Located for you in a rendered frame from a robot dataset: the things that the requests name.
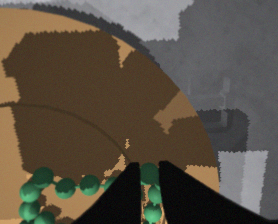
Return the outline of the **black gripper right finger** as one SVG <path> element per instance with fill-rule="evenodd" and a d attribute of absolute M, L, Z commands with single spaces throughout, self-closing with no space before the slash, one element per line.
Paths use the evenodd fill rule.
<path fill-rule="evenodd" d="M 278 224 L 224 197 L 169 161 L 159 161 L 167 224 Z"/>

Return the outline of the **round wooden bead board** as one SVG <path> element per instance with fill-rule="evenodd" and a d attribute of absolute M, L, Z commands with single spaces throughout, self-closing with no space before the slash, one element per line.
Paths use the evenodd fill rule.
<path fill-rule="evenodd" d="M 19 189 L 40 167 L 105 184 L 159 161 L 219 193 L 210 139 L 166 73 L 94 26 L 0 7 L 0 224 L 23 221 Z"/>

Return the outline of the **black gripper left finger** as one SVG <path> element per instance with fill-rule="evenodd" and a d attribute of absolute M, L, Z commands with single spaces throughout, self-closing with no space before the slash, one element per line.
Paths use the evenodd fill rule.
<path fill-rule="evenodd" d="M 104 193 L 71 224 L 141 224 L 139 162 L 131 162 Z"/>

